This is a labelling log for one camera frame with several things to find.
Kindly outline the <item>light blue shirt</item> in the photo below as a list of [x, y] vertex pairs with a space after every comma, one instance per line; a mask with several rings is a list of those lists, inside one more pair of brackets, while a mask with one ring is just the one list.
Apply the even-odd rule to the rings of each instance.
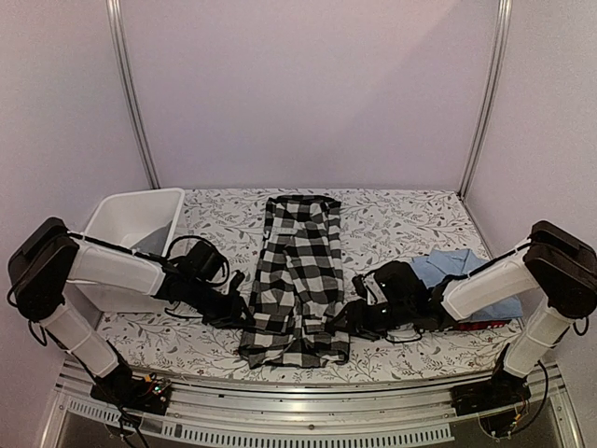
[[[426, 287], [434, 287], [448, 275], [468, 274], [486, 262], [486, 259], [479, 258], [471, 249], [433, 249], [428, 255], [414, 257], [410, 267]], [[475, 312], [465, 322], [511, 320], [521, 317], [521, 302], [518, 297], [512, 296]]]

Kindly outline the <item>red black shirt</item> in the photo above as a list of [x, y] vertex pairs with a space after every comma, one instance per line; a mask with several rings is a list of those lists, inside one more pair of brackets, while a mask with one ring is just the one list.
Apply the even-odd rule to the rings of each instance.
[[485, 329], [500, 329], [506, 326], [509, 320], [488, 320], [474, 322], [459, 322], [453, 326], [455, 331], [477, 331]]

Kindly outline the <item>black white plaid shirt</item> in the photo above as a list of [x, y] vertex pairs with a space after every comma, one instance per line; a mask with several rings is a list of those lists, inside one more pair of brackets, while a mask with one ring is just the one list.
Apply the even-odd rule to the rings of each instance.
[[250, 369], [348, 361], [348, 336], [330, 326], [344, 306], [340, 208], [323, 195], [267, 200], [248, 304], [255, 322], [238, 348]]

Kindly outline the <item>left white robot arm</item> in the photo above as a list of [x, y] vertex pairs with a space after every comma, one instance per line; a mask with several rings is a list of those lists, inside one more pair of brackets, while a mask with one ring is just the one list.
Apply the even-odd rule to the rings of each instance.
[[69, 231], [48, 218], [10, 257], [7, 302], [29, 324], [57, 341], [119, 405], [138, 398], [138, 384], [126, 362], [88, 320], [68, 304], [67, 283], [85, 281], [117, 287], [158, 301], [181, 302], [205, 325], [241, 329], [254, 324], [238, 287], [244, 279], [217, 248], [200, 236], [182, 256], [157, 255]]

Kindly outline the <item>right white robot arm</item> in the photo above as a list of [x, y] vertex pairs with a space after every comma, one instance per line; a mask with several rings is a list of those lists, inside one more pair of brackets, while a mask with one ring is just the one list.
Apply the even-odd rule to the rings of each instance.
[[406, 262], [391, 261], [354, 278], [358, 300], [334, 317], [329, 330], [380, 339], [411, 324], [425, 331], [453, 327], [475, 312], [529, 290], [543, 300], [496, 364], [499, 371], [482, 388], [482, 398], [501, 407], [519, 389], [537, 361], [579, 319], [596, 309], [596, 252], [554, 224], [536, 222], [529, 236], [471, 273], [448, 275], [426, 287]]

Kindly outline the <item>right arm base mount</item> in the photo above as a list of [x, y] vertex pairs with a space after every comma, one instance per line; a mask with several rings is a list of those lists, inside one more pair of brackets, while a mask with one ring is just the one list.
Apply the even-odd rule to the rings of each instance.
[[457, 385], [450, 390], [451, 406], [458, 416], [476, 414], [480, 428], [493, 438], [512, 435], [528, 411], [531, 391], [518, 378], [492, 377]]

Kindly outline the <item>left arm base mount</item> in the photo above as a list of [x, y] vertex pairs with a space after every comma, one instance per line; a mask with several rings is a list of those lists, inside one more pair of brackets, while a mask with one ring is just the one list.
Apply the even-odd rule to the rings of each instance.
[[134, 376], [128, 365], [118, 365], [105, 377], [94, 376], [90, 396], [116, 407], [165, 415], [172, 395], [172, 382], [152, 372]]

